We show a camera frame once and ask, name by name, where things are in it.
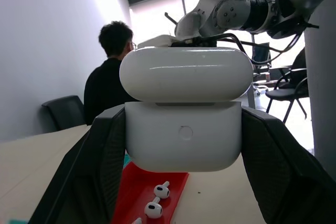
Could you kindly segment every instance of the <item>black hair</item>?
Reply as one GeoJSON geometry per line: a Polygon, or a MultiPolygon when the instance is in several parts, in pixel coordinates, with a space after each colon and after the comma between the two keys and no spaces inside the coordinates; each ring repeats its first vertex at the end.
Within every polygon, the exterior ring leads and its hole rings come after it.
{"type": "Polygon", "coordinates": [[[122,21],[113,21],[100,30],[99,43],[108,57],[119,56],[132,38],[133,32],[128,25],[122,21]]]}

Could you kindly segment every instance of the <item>man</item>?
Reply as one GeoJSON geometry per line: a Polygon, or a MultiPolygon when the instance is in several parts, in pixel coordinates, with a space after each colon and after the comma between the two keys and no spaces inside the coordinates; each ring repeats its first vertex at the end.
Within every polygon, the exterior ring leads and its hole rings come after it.
{"type": "Polygon", "coordinates": [[[88,125],[106,109],[137,101],[126,93],[119,79],[121,61],[134,49],[132,38],[132,30],[123,22],[112,22],[101,29],[99,43],[108,59],[92,72],[85,85],[84,113],[88,125]]]}

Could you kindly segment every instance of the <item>white table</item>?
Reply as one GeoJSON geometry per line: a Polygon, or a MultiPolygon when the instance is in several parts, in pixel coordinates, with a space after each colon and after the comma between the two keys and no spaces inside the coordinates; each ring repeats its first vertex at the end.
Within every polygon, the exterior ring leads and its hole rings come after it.
{"type": "MultiPolygon", "coordinates": [[[[0,220],[30,218],[64,155],[88,130],[0,144],[0,220]]],[[[265,223],[241,157],[226,170],[190,174],[172,221],[189,223],[265,223]]]]}

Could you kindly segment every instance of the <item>red tray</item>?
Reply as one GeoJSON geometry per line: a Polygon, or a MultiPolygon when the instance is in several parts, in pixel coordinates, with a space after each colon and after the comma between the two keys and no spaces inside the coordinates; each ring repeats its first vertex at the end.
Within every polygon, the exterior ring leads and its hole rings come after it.
{"type": "Polygon", "coordinates": [[[188,176],[188,173],[151,173],[130,162],[122,171],[112,224],[131,224],[139,217],[143,224],[170,224],[188,176]],[[163,215],[160,219],[149,219],[144,208],[155,198],[154,187],[166,181],[170,183],[170,196],[159,203],[163,215]]]}

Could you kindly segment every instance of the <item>earbud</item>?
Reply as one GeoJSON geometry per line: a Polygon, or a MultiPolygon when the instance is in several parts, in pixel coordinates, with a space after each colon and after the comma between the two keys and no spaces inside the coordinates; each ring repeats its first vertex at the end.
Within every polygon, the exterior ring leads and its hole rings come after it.
{"type": "Polygon", "coordinates": [[[162,216],[162,207],[159,204],[160,198],[156,197],[153,202],[149,202],[145,207],[145,214],[150,219],[159,219],[162,216]]]}
{"type": "Polygon", "coordinates": [[[142,219],[138,218],[132,224],[142,224],[142,219]]]}
{"type": "Polygon", "coordinates": [[[170,193],[168,186],[169,186],[169,181],[166,181],[165,183],[163,183],[163,185],[157,185],[154,188],[154,194],[160,199],[167,199],[170,193]]]}

